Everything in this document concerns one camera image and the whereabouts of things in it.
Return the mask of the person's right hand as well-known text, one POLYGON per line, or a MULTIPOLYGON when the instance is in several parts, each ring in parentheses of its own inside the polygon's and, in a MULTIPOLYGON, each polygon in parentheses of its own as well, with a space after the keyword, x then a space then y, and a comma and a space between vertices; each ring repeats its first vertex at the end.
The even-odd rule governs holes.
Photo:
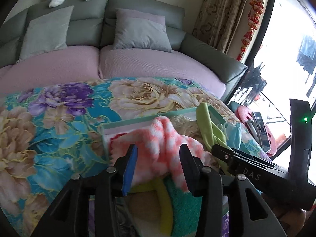
POLYGON ((306 220, 306 211, 302 209, 272 209, 288 237, 296 236, 303 228, 306 220))

